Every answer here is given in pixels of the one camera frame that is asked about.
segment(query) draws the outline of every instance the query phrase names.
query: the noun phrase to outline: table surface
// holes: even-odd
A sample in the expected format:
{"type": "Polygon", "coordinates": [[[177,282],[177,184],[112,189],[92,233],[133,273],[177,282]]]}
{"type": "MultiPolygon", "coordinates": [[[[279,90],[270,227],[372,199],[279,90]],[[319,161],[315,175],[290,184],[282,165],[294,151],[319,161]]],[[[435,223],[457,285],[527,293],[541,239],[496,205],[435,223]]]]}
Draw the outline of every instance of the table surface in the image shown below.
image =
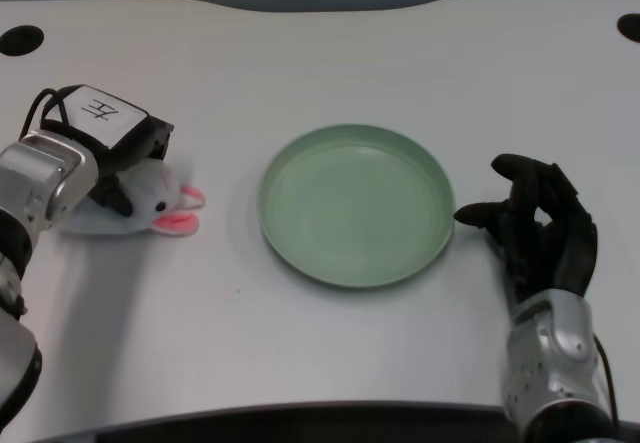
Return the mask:
{"type": "Polygon", "coordinates": [[[0,144],[46,87],[87,83],[176,126],[167,161],[208,197],[189,238],[43,235],[23,319],[40,383],[3,434],[49,438],[271,403],[500,404],[509,330],[500,266],[457,226],[443,256],[371,292],[323,286],[270,251],[256,190],[288,141],[369,123],[425,145],[457,203],[505,197],[503,152],[557,162],[600,231],[588,293],[621,417],[640,415],[640,0],[443,0],[270,14],[184,0],[0,3],[37,25],[0,58],[0,144]]]}

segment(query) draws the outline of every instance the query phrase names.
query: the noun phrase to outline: rabbit ear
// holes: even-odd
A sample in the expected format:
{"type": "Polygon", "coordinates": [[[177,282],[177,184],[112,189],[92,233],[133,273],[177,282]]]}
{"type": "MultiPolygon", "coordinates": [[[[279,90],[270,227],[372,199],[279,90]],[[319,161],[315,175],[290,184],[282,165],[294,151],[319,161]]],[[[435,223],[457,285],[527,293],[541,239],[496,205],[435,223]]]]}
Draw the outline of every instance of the rabbit ear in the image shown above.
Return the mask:
{"type": "Polygon", "coordinates": [[[193,186],[180,186],[180,200],[176,206],[179,210],[191,210],[194,208],[202,208],[206,203],[204,193],[193,186]]]}
{"type": "Polygon", "coordinates": [[[171,213],[153,220],[151,229],[173,236],[189,236],[198,231],[200,222],[193,213],[171,213]]]}

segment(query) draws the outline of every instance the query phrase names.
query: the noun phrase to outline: white plush rabbit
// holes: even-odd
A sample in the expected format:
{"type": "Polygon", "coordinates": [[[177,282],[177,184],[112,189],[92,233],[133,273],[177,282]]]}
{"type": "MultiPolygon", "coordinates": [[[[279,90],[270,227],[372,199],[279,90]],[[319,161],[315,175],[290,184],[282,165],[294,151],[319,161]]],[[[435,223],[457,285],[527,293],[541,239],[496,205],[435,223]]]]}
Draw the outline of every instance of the white plush rabbit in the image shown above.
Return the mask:
{"type": "Polygon", "coordinates": [[[70,233],[90,235],[125,235],[147,229],[168,235],[192,235],[198,229],[194,213],[176,210],[204,206],[204,194],[181,185],[162,160],[145,159],[118,173],[118,178],[133,206],[130,217],[85,198],[59,227],[70,233]]]}

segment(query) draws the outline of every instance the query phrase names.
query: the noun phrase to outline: white label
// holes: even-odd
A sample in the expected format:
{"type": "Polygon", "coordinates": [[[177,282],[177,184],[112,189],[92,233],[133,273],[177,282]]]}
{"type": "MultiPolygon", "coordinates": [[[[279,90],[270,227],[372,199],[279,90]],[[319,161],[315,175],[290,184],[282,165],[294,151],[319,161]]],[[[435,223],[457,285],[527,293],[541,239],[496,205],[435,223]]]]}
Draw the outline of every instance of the white label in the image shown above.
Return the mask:
{"type": "MultiPolygon", "coordinates": [[[[124,135],[147,117],[140,111],[90,86],[82,86],[64,99],[69,124],[113,148],[124,135]]],[[[62,121],[56,105],[46,118],[62,121]]]]}

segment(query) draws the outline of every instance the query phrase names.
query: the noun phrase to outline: green plate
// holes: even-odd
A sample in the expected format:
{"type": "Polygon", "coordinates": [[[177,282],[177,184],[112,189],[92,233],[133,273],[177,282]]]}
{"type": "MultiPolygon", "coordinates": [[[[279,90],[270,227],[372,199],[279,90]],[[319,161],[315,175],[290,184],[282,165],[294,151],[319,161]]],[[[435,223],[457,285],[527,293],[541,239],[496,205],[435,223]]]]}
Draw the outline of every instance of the green plate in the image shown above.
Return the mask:
{"type": "Polygon", "coordinates": [[[301,136],[271,162],[258,215],[275,250],[318,280],[373,287],[424,268],[453,230],[442,167],[398,133],[339,125],[301,136]]]}

